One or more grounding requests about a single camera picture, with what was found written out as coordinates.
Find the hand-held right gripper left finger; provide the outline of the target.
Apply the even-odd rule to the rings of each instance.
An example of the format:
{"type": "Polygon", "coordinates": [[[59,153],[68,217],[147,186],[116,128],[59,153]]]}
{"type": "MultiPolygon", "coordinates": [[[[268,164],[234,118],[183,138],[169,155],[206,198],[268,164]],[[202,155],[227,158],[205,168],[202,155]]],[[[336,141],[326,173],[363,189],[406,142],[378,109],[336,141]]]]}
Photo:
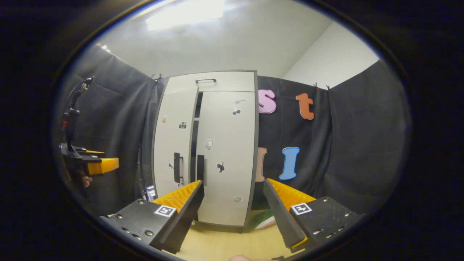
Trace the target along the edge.
{"type": "Polygon", "coordinates": [[[148,250],[176,254],[204,198],[201,180],[149,201],[136,199],[111,216],[100,216],[106,227],[148,250]]]}

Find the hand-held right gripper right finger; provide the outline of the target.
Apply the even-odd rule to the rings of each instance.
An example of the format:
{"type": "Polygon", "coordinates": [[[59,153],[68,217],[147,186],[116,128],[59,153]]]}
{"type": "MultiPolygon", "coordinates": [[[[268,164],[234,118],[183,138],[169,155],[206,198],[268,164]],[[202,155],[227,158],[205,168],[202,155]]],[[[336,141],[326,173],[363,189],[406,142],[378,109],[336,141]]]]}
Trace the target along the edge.
{"type": "Polygon", "coordinates": [[[263,192],[292,253],[332,242],[365,216],[332,197],[314,198],[270,178],[264,181],[263,192]]]}

